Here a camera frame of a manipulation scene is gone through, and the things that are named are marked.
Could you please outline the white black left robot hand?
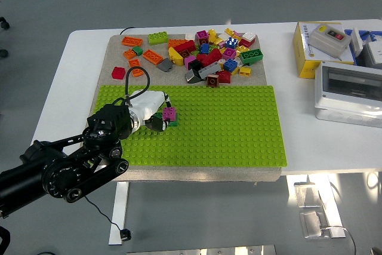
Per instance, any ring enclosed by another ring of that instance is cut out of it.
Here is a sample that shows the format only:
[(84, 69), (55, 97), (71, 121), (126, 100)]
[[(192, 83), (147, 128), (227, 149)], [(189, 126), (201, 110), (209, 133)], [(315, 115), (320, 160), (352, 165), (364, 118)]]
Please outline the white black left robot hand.
[(158, 109), (166, 103), (171, 107), (169, 96), (163, 91), (138, 90), (133, 92), (130, 97), (130, 117), (132, 122), (132, 133), (136, 132), (141, 126), (163, 132), (170, 123), (169, 119), (161, 119), (155, 116)]

